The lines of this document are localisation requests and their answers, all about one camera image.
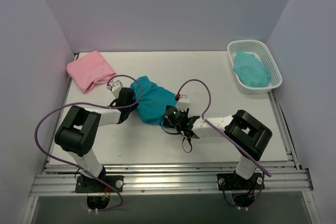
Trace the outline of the teal t shirt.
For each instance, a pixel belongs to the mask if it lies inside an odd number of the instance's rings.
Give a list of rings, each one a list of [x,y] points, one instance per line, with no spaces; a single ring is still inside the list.
[[[141,86],[141,97],[136,112],[141,121],[148,125],[160,125],[163,123],[166,106],[175,106],[175,94],[158,86],[149,80],[147,76],[137,78]]]

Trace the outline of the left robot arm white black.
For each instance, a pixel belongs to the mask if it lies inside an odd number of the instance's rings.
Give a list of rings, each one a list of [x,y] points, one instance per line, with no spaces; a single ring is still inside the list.
[[[108,109],[71,106],[55,135],[55,143],[81,166],[87,186],[100,192],[106,185],[106,170],[98,161],[93,145],[98,127],[121,124],[137,108],[135,92],[131,88],[118,88],[117,97]]]

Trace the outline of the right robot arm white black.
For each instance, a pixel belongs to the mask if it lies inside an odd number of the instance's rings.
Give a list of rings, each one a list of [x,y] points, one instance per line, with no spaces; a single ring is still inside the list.
[[[259,161],[272,138],[272,131],[245,110],[219,118],[189,117],[174,106],[168,106],[163,116],[165,124],[176,129],[189,142],[192,139],[223,137],[240,152],[240,159],[233,175],[236,187],[244,189],[252,182],[252,175],[259,168],[271,177]]]

